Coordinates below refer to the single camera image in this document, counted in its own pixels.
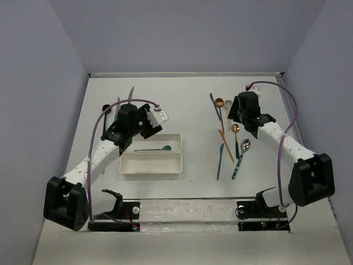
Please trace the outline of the beige plastic spoon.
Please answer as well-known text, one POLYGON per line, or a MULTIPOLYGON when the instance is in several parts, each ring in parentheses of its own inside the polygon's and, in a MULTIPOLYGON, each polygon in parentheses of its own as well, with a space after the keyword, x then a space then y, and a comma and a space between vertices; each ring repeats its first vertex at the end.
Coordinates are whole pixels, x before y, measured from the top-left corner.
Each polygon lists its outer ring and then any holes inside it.
POLYGON ((224 107, 225 107, 227 110, 230 110, 230 109, 231 109, 232 104, 233 104, 233 102, 232 102, 231 100, 225 100, 225 101, 224 101, 224 107))

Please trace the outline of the teal handled steel knife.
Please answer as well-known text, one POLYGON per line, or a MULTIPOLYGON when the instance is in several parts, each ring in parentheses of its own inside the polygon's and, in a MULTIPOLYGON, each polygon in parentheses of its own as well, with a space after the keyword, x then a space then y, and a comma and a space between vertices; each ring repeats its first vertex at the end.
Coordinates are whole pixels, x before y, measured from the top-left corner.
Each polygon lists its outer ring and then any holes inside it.
POLYGON ((117 121, 117 116, 118 116, 118 113, 119 113, 119 110, 120 110, 120 107, 121 107, 120 98, 119 97, 117 98, 117 101, 118 101, 118 104, 115 107, 114 122, 117 121))

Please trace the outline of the gold spoon blue handle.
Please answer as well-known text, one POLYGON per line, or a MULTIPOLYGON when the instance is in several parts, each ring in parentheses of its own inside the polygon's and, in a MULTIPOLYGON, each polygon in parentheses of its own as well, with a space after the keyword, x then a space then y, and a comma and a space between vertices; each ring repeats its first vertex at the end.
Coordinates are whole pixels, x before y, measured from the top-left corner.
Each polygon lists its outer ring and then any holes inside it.
POLYGON ((235 135, 235 148, 236 148, 236 158, 240 158, 239 145, 238 145, 238 133, 240 132, 240 126, 238 124, 233 124, 231 131, 235 135))

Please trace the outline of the dark handled steel knife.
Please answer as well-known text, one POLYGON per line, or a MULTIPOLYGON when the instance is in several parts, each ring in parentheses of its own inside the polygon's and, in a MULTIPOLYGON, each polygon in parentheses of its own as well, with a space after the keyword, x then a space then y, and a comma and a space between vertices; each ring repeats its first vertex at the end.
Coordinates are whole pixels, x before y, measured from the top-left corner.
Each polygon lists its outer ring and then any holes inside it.
POLYGON ((130 92, 129 92, 129 95, 128 95, 128 104, 131 103, 131 99, 132 99, 132 96, 133 96, 134 89, 135 89, 134 86, 130 89, 130 92))

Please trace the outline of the copper metal spoon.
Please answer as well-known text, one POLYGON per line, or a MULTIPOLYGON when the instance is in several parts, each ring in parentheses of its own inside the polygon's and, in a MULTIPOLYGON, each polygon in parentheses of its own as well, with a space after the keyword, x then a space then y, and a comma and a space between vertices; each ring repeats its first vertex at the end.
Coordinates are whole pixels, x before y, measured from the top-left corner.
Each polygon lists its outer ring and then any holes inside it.
POLYGON ((215 99, 215 106, 216 108, 219 110, 219 114, 220 114, 220 121, 221 121, 221 128, 222 128, 222 132, 224 134, 224 123, 223 123, 223 117, 222 117, 222 111, 221 109, 224 107, 224 101, 221 98, 216 98, 215 99))

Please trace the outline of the blue plastic knife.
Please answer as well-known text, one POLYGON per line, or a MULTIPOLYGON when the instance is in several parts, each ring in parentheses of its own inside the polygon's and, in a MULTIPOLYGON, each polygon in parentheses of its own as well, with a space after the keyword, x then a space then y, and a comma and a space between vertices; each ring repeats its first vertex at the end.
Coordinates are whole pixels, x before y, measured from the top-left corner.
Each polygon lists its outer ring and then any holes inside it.
POLYGON ((211 102, 213 104, 213 107, 215 109, 215 112, 216 112, 216 115, 217 115, 219 121, 221 121, 220 112, 219 112, 218 108, 216 107, 216 103, 215 103, 215 100, 214 100, 214 97, 213 97, 212 93, 210 93, 210 100, 211 100, 211 102))

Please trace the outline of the teal plastic spoon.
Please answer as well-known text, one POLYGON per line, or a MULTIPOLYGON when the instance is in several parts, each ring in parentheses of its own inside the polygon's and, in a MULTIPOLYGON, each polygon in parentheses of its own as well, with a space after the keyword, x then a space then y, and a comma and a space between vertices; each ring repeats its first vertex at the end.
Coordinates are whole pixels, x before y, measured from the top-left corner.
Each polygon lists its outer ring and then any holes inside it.
POLYGON ((136 149, 134 152, 144 152, 144 151, 171 151, 172 147, 170 145, 165 145, 159 149, 136 149))

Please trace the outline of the black plastic spoon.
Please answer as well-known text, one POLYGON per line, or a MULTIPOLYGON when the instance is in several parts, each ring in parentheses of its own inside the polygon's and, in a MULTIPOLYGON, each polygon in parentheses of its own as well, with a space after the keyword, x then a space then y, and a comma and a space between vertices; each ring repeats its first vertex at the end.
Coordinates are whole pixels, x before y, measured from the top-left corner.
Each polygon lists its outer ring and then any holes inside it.
POLYGON ((102 107, 102 111, 104 112, 103 131, 102 131, 102 135, 103 136, 106 133, 106 125, 107 125, 108 114, 111 112, 111 109, 109 109, 109 106, 110 106, 109 104, 105 104, 102 107))

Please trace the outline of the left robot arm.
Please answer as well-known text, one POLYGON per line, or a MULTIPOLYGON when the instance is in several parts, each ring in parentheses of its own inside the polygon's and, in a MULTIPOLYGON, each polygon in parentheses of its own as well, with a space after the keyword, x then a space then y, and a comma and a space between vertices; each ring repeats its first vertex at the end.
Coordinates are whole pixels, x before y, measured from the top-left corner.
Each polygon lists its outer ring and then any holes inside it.
POLYGON ((70 230, 78 231, 85 223, 93 223, 91 186, 132 144, 136 135, 147 139, 162 130, 169 117, 156 103, 143 100, 117 102, 120 106, 113 123, 99 141, 92 133, 87 157, 62 177, 52 177, 46 185, 43 216, 70 230))

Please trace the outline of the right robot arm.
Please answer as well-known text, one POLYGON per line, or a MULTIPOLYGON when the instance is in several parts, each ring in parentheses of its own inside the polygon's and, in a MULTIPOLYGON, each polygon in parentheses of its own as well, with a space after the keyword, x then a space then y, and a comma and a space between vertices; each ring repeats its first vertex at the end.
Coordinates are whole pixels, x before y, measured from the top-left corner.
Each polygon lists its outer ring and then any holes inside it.
POLYGON ((296 204, 303 207, 335 193, 333 163, 325 154, 316 154, 288 135, 269 114, 261 113, 259 97, 254 92, 235 96, 228 118, 241 123, 257 140, 277 153, 291 174, 288 182, 258 193, 254 202, 259 216, 267 216, 275 206, 296 204))

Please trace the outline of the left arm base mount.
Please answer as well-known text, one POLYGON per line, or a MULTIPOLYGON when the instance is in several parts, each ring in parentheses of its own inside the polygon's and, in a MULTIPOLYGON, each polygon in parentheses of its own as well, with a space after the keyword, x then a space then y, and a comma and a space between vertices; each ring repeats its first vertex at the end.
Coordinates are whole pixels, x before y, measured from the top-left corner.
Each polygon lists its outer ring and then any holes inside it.
POLYGON ((88 231, 91 232, 139 232, 141 203, 127 201, 122 194, 112 190, 103 189, 103 193, 115 198, 111 211, 94 215, 93 222, 88 223, 88 231))

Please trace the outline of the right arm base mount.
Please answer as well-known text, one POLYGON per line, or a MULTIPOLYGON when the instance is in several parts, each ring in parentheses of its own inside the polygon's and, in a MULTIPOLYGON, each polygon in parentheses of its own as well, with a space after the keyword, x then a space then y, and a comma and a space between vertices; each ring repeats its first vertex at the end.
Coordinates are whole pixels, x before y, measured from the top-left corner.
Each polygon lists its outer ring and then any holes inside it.
POLYGON ((290 231, 287 212, 265 204, 263 190, 251 200, 239 200, 234 211, 239 231, 290 231))

